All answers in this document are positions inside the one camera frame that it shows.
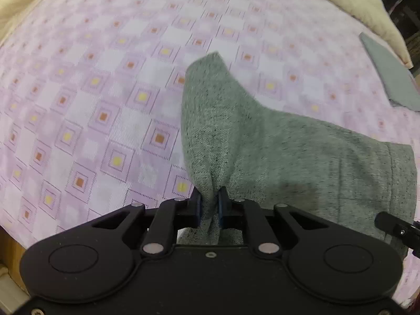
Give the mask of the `grey speckled pants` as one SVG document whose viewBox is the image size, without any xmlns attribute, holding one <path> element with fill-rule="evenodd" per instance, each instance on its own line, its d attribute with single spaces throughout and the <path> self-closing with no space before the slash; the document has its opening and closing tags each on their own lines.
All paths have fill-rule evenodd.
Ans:
<svg viewBox="0 0 420 315">
<path fill-rule="evenodd" d="M 400 240 L 374 226 L 387 211 L 410 222 L 417 170 L 409 145 L 372 139 L 318 119 L 257 102 L 218 53 L 187 68 L 182 97 L 182 151 L 203 198 L 201 224 L 182 233 L 184 245 L 239 245 L 237 230 L 219 227 L 216 194 L 272 208 L 287 203 L 391 245 Z"/>
</svg>

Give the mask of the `folded blue-grey garment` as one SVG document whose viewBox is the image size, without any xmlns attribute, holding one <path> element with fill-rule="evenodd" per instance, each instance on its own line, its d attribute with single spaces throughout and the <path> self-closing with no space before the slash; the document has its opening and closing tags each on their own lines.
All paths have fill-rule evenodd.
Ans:
<svg viewBox="0 0 420 315">
<path fill-rule="evenodd" d="M 419 112 L 419 86 L 409 69 L 366 33 L 360 33 L 359 38 L 382 81 L 390 103 Z"/>
</svg>

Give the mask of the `purple patterned bed sheet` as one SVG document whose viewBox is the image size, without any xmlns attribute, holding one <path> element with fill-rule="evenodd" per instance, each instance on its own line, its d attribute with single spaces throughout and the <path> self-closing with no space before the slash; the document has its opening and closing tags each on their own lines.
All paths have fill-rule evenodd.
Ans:
<svg viewBox="0 0 420 315">
<path fill-rule="evenodd" d="M 41 0 L 1 42 L 1 227 L 29 248 L 187 196 L 185 72 L 212 52 L 267 107 L 418 152 L 360 33 L 396 55 L 328 0 Z"/>
</svg>

